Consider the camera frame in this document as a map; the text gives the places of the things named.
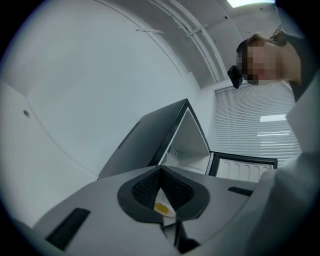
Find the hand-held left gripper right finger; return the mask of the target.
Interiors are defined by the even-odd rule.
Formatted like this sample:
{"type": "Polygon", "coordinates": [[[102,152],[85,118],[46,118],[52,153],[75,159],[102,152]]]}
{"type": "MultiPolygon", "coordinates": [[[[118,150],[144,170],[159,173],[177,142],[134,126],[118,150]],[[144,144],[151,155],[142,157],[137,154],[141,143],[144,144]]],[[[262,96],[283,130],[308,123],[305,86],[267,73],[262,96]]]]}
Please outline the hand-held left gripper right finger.
{"type": "Polygon", "coordinates": [[[163,216],[163,232],[179,253],[187,253],[203,245],[221,231],[244,207],[256,182],[214,177],[169,166],[175,174],[188,178],[208,190],[209,201],[201,215],[195,219],[177,221],[170,205],[170,216],[163,216]]]}

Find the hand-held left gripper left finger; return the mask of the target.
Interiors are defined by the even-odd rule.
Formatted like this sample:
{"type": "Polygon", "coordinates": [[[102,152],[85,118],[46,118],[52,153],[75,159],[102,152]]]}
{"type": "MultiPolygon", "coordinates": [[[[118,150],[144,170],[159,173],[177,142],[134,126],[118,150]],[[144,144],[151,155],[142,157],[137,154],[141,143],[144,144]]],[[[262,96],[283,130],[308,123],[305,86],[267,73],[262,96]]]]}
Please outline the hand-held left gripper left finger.
{"type": "Polygon", "coordinates": [[[135,221],[118,203],[118,190],[150,167],[93,181],[45,213],[33,230],[46,238],[75,208],[90,213],[65,252],[72,256],[177,256],[157,223],[135,221]]]}

